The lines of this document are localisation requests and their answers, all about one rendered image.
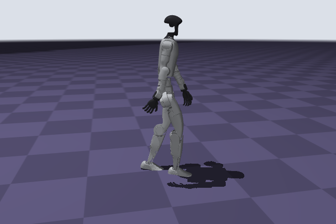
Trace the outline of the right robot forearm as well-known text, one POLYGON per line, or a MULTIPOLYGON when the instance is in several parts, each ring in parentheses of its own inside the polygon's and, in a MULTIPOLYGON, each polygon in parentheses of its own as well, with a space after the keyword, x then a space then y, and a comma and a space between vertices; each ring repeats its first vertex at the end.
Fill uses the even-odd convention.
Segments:
POLYGON ((160 99, 162 94, 165 92, 165 86, 166 86, 166 81, 167 81, 167 74, 168 74, 169 70, 167 67, 163 67, 159 73, 159 77, 158 77, 158 87, 157 87, 157 93, 155 95, 156 98, 160 99))

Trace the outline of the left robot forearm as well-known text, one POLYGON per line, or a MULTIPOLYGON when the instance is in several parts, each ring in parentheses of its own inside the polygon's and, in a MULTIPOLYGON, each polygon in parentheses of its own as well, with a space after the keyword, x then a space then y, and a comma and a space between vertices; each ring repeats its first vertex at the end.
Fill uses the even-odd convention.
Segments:
POLYGON ((177 69, 176 72, 174 72, 173 77, 174 77, 175 80, 177 81, 177 84, 179 85, 179 88, 180 88, 181 90, 184 90, 184 84, 185 84, 185 81, 184 81, 184 79, 182 78, 182 76, 181 76, 181 74, 180 74, 180 72, 179 72, 178 69, 177 69))

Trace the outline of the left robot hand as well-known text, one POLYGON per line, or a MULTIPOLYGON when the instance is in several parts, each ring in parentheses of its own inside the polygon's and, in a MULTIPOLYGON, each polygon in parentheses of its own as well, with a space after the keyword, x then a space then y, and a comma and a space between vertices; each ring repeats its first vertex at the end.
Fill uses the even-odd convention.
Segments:
POLYGON ((183 92, 183 98, 184 98, 184 104, 183 105, 185 105, 185 103, 186 103, 185 106, 191 105, 193 98, 192 98, 191 94, 187 91, 186 84, 184 84, 184 90, 181 90, 181 92, 183 92))

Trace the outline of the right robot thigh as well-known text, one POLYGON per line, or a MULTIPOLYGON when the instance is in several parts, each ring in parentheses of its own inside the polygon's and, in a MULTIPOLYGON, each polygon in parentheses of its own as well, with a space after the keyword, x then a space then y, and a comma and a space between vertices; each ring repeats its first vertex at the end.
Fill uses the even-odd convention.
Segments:
POLYGON ((168 94, 166 91, 162 94, 162 97, 160 99, 160 103, 163 108, 169 107, 168 115, 169 119, 174 127, 174 130, 171 131, 170 135, 172 133, 176 133, 179 138, 182 138, 183 135, 183 116, 182 116, 182 111, 173 96, 173 94, 168 94))

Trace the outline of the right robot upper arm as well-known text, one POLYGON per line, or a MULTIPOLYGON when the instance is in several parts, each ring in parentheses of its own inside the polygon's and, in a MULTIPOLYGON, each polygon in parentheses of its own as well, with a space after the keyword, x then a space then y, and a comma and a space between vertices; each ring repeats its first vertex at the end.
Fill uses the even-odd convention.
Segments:
MULTIPOLYGON (((173 43, 171 41, 162 42, 162 54, 161 54, 161 62, 160 62, 160 71, 163 67, 167 67, 167 64, 170 60, 171 51, 173 49, 173 43)), ((168 67, 167 67, 168 68, 168 67)), ((170 69, 167 76, 170 74, 170 69)))

